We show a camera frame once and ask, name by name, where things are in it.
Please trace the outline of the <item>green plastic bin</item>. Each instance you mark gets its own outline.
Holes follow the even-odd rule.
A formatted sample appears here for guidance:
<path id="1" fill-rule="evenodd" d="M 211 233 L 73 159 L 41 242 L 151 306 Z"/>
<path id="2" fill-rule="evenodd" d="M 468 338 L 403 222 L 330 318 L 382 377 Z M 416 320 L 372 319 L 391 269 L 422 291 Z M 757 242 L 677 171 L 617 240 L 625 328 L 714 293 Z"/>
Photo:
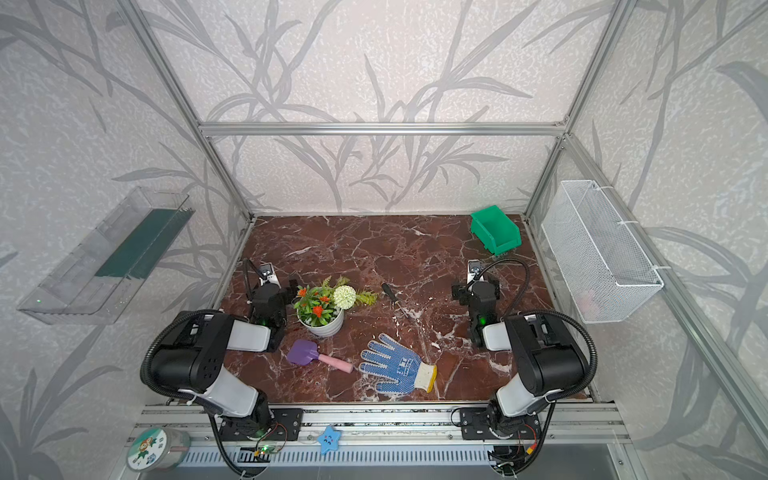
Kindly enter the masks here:
<path id="1" fill-rule="evenodd" d="M 471 232 L 493 255 L 502 255 L 522 245 L 519 227 L 496 205 L 474 212 Z"/>

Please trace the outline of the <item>black yellow screwdriver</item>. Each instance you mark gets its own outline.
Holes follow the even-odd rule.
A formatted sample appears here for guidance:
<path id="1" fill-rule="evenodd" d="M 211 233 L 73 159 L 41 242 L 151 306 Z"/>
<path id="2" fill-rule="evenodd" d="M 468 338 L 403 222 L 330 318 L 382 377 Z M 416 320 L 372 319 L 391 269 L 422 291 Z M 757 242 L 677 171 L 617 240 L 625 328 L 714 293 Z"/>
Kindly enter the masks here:
<path id="1" fill-rule="evenodd" d="M 400 313 L 402 313 L 404 317 L 409 318 L 408 312 L 401 305 L 400 300 L 392 287 L 388 283 L 383 283 L 382 290 L 384 294 L 389 298 L 391 305 L 395 307 Z"/>

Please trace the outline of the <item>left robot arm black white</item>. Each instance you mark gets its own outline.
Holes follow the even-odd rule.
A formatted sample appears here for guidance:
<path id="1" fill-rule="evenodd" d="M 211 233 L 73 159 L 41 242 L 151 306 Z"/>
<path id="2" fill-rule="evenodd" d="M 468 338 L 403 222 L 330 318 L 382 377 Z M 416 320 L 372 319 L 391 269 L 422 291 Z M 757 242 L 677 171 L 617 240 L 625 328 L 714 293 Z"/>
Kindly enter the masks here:
<path id="1" fill-rule="evenodd" d="M 140 379 L 150 390 L 196 403 L 212 414 L 255 423 L 272 422 L 266 394 L 224 366 L 229 351 L 272 353 L 285 336 L 287 306 L 298 282 L 267 282 L 252 291 L 249 315 L 220 310 L 182 311 L 150 344 Z"/>

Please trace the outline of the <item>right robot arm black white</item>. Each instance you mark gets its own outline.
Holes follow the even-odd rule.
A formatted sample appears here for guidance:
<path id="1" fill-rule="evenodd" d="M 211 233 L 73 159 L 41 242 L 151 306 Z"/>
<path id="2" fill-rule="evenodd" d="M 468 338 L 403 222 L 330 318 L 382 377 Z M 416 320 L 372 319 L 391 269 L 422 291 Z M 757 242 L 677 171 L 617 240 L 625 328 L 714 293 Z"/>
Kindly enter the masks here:
<path id="1" fill-rule="evenodd" d="M 452 298 L 468 308 L 473 344 L 488 351 L 509 351 L 515 374 L 489 401 L 486 417 L 499 431 L 543 408 L 575 395 L 592 382 L 598 352 L 587 330 L 554 310 L 529 310 L 500 316 L 495 281 L 456 283 Z"/>

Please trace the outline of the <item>white pot with flowers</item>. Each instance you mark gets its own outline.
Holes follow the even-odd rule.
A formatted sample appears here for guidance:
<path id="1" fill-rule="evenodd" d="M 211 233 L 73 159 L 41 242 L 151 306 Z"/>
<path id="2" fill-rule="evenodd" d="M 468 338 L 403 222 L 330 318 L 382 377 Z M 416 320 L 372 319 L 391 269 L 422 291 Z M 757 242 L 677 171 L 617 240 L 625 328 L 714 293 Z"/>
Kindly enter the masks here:
<path id="1" fill-rule="evenodd" d="M 293 308 L 310 333 L 328 338 L 341 330 L 348 310 L 377 300 L 377 293 L 356 290 L 347 277 L 339 276 L 334 283 L 327 277 L 319 285 L 300 287 Z"/>

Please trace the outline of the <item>purple pink toy shovel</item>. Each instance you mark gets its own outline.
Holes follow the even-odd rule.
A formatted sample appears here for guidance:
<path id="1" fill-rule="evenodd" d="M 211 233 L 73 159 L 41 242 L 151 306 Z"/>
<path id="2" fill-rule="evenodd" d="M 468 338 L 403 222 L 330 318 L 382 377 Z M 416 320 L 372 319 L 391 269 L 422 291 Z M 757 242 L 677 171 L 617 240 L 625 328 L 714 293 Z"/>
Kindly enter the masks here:
<path id="1" fill-rule="evenodd" d="M 351 363 L 321 354 L 316 343 L 304 339 L 296 340 L 293 343 L 286 358 L 290 363 L 299 366 L 306 366 L 313 361 L 319 361 L 348 374 L 354 370 Z"/>

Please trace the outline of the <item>blue dotted work glove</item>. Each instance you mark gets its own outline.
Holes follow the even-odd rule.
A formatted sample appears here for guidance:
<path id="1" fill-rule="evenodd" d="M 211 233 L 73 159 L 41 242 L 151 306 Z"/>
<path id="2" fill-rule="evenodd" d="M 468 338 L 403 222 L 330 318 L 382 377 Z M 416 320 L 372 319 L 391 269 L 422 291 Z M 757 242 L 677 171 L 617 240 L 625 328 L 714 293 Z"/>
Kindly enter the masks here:
<path id="1" fill-rule="evenodd" d="M 434 388 L 437 367 L 385 333 L 368 343 L 361 359 L 359 370 L 377 378 L 375 391 L 380 395 L 401 397 L 414 390 L 431 393 Z"/>

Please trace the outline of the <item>blue star toy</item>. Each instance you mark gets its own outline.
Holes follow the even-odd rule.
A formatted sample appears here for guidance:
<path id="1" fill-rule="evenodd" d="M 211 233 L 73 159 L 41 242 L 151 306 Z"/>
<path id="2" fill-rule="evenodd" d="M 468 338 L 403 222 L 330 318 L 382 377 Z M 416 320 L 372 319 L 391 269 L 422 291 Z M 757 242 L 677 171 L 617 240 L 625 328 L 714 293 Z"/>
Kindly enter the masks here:
<path id="1" fill-rule="evenodd" d="M 328 425 L 317 438 L 321 454 L 327 455 L 331 452 L 337 452 L 340 447 L 341 435 L 342 433 L 339 430 L 332 425 Z"/>

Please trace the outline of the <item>roll of tape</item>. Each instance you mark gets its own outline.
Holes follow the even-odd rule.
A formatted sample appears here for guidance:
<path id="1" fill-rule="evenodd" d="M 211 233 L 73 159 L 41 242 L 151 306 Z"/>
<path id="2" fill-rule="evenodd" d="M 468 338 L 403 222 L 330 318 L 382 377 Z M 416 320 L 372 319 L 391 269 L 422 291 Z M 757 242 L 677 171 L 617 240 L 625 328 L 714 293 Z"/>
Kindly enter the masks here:
<path id="1" fill-rule="evenodd" d="M 190 436 L 171 428 L 150 428 L 143 431 L 131 444 L 126 466 L 134 472 L 170 470 L 186 457 L 191 445 Z"/>

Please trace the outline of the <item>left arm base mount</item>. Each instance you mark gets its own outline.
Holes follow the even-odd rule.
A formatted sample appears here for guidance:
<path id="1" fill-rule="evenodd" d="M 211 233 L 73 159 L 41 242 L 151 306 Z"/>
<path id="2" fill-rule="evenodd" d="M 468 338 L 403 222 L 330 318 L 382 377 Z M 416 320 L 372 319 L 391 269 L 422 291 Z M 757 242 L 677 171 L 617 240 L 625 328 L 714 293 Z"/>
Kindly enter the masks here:
<path id="1" fill-rule="evenodd" d="M 302 426 L 304 410 L 279 407 L 256 417 L 222 417 L 218 435 L 222 441 L 296 441 Z"/>

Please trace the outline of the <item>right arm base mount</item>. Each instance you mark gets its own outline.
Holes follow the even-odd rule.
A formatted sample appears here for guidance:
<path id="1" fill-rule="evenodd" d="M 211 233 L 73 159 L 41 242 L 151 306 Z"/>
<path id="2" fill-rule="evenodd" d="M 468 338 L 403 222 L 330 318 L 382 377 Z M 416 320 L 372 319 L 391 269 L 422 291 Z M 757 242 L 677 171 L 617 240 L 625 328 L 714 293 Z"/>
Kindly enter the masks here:
<path id="1" fill-rule="evenodd" d="M 463 440 L 537 442 L 543 427 L 536 415 L 506 417 L 490 405 L 454 408 L 450 421 Z"/>

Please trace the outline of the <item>aluminium front rail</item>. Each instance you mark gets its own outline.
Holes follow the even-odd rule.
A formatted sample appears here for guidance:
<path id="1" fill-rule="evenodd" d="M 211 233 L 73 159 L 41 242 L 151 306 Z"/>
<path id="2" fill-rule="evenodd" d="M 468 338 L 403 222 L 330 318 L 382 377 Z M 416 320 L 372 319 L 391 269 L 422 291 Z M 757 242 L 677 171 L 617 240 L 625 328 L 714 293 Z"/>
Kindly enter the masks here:
<path id="1" fill-rule="evenodd" d="M 289 447 L 310 446 L 331 426 L 342 433 L 343 446 L 458 445 L 469 422 L 467 408 L 484 410 L 484 402 L 353 402 L 285 403 L 272 407 Z M 127 435 L 131 443 L 146 429 L 165 427 L 186 431 L 204 445 L 213 443 L 208 416 L 199 406 L 158 405 L 143 408 Z M 629 444 L 631 438 L 616 405 L 586 401 L 561 402 L 556 407 L 547 444 Z"/>

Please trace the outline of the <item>clear plastic wall shelf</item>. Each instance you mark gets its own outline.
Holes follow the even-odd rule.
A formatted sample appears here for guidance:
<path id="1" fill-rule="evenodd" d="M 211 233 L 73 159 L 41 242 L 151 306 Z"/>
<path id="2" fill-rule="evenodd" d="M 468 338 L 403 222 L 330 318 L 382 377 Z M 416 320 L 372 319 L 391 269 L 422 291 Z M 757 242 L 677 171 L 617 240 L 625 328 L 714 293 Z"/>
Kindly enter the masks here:
<path id="1" fill-rule="evenodd" d="M 180 192 L 136 187 L 18 305 L 47 325 L 110 325 L 195 210 Z"/>

